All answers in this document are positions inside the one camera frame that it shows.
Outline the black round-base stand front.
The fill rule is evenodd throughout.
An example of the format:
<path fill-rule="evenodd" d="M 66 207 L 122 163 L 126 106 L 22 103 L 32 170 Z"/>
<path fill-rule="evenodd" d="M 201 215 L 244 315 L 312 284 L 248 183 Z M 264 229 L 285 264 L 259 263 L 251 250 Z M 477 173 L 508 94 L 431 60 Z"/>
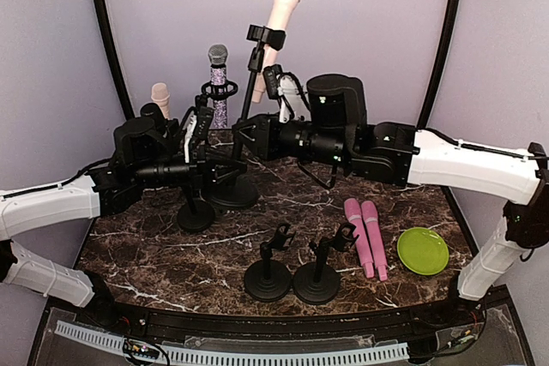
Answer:
<path fill-rule="evenodd" d="M 331 249 L 344 253 L 354 246 L 354 225 L 343 223 L 332 237 L 322 237 L 318 243 L 310 242 L 316 260 L 297 269 L 293 275 L 293 292 L 310 305 L 323 305 L 335 299 L 341 285 L 341 276 L 327 263 Z"/>

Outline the black stand with clip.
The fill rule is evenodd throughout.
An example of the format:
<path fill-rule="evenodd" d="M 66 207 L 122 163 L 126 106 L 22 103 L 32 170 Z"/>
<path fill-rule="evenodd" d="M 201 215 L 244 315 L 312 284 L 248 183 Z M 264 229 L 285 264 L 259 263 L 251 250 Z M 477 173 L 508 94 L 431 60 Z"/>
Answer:
<path fill-rule="evenodd" d="M 281 50 L 286 39 L 286 32 L 265 26 L 250 25 L 246 39 L 256 41 L 256 46 L 252 50 L 248 62 L 250 76 L 244 96 L 243 108 L 240 118 L 234 126 L 237 126 L 238 123 L 248 118 L 256 78 L 262 71 L 265 47 L 269 46 L 275 51 Z M 208 191 L 202 193 L 202 197 L 215 208 L 239 210 L 253 207 L 259 198 L 259 193 L 256 186 L 244 174 L 240 174 L 237 177 L 230 177 L 220 185 L 211 187 Z"/>

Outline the black round-base stand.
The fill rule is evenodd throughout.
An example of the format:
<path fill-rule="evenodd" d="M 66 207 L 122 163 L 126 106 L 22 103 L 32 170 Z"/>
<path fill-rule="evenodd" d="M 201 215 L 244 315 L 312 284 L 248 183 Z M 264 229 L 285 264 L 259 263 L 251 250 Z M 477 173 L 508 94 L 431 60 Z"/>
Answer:
<path fill-rule="evenodd" d="M 244 273 L 244 290 L 254 300 L 272 303 L 282 299 L 291 289 L 292 274 L 285 264 L 273 260 L 274 251 L 286 251 L 295 237 L 290 225 L 279 223 L 274 235 L 260 245 L 261 259 Z"/>
<path fill-rule="evenodd" d="M 297 269 L 293 275 L 293 292 L 310 305 L 323 305 L 335 299 L 341 285 L 341 276 L 327 263 L 331 249 L 344 253 L 354 246 L 354 225 L 343 223 L 332 237 L 322 237 L 318 243 L 310 242 L 316 260 Z"/>

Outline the pink microphone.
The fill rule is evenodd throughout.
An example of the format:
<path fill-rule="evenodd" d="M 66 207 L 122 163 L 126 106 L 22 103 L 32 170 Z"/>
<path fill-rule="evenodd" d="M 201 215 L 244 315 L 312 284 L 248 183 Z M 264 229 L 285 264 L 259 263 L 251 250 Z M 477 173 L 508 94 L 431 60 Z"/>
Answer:
<path fill-rule="evenodd" d="M 373 257 L 358 200 L 355 198 L 345 200 L 344 212 L 348 222 L 354 225 L 353 236 L 357 238 L 355 247 L 359 256 L 360 266 L 364 269 L 366 278 L 372 279 L 375 275 Z"/>
<path fill-rule="evenodd" d="M 368 279 L 372 278 L 374 276 L 374 271 L 377 271 L 379 280 L 386 281 L 388 279 L 388 263 L 381 230 L 378 224 L 377 208 L 372 201 L 364 201 L 361 204 L 361 212 L 372 256 L 372 262 L 367 262 L 363 266 L 366 277 Z"/>

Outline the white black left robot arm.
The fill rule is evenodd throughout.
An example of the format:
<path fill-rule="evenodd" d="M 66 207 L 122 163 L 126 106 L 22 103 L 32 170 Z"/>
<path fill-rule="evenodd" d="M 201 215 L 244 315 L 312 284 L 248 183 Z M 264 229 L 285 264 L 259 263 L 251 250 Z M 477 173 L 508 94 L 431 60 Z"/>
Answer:
<path fill-rule="evenodd" d="M 45 297 L 56 297 L 80 308 L 103 328 L 121 321 L 121 310 L 109 300 L 100 279 L 63 267 L 25 249 L 14 236 L 40 227 L 76 219 L 119 214 L 141 198 L 145 189 L 181 188 L 186 205 L 182 216 L 193 231 L 205 229 L 196 221 L 199 212 L 212 207 L 195 202 L 200 189 L 246 172 L 246 165 L 225 155 L 209 155 L 203 142 L 207 127 L 190 121 L 184 129 L 178 121 L 135 117 L 113 133 L 115 152 L 84 167 L 58 183 L 1 194 L 1 280 Z"/>

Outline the beige microphone tall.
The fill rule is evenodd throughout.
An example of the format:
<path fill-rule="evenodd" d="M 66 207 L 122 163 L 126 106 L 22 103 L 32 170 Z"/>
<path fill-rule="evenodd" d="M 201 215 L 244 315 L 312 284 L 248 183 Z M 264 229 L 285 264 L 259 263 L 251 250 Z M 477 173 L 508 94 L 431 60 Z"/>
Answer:
<path fill-rule="evenodd" d="M 268 18 L 267 27 L 273 30 L 286 31 L 287 24 L 290 21 L 291 15 L 297 7 L 300 0 L 274 0 L 273 6 Z M 278 51 L 273 49 L 270 45 L 264 46 L 264 57 L 262 63 L 262 70 L 267 66 L 271 66 L 275 63 Z M 260 103 L 262 96 L 266 91 L 265 80 L 261 74 L 256 78 L 256 83 L 253 89 L 252 102 Z"/>

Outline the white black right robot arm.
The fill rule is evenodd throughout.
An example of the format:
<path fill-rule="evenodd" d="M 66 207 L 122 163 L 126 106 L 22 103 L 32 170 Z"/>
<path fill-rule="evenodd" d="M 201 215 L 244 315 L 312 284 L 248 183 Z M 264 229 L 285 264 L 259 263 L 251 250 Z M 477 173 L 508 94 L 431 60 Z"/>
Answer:
<path fill-rule="evenodd" d="M 492 237 L 459 273 L 456 294 L 437 318 L 447 327 L 469 315 L 520 256 L 548 241 L 548 158 L 540 144 L 525 149 L 485 147 L 455 140 L 435 129 L 367 121 L 361 80 L 319 75 L 306 84 L 309 120 L 259 114 L 237 122 L 237 143 L 263 160 L 293 157 L 330 165 L 370 181 L 434 184 L 505 199 Z"/>

